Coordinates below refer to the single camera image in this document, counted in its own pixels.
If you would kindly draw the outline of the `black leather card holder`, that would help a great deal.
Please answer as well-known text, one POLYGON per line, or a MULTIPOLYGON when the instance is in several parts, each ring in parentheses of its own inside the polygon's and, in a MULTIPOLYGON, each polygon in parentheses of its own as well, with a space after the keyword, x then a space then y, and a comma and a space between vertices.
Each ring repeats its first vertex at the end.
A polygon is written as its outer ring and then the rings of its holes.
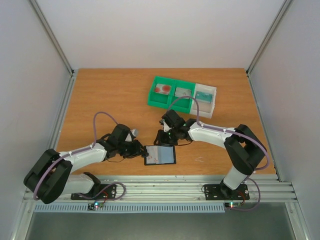
POLYGON ((159 146, 158 147, 158 164, 146 164, 146 158, 144 158, 145 166, 156 166, 156 165, 174 165, 177 163, 176 151, 174 146, 159 146))

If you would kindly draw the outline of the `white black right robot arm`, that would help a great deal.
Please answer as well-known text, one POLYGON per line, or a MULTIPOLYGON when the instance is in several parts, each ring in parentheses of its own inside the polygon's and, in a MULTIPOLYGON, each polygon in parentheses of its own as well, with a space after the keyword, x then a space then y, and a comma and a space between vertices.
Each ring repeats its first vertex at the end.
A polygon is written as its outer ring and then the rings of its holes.
POLYGON ((242 182, 258 169, 263 158, 268 157, 264 145, 244 124, 224 128, 204 124, 194 118, 184 120, 172 109, 161 117, 159 123, 163 129, 157 132, 155 145, 177 146, 179 140, 186 140, 204 142, 226 150, 232 167, 217 187, 217 195, 223 200, 233 199, 242 182))

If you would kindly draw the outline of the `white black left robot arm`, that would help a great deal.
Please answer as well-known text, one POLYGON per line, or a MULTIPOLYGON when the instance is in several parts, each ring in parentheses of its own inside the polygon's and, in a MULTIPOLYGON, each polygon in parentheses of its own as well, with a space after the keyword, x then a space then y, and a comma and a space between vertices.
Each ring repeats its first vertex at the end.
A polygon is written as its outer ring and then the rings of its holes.
POLYGON ((107 161, 117 155, 123 159, 147 156, 145 147, 136 139, 137 130, 117 124, 94 143, 72 151, 57 152, 47 149, 23 180, 33 192, 35 200, 50 204, 62 195, 76 194, 81 199, 93 200, 107 188, 90 172, 71 174, 85 166, 107 161))

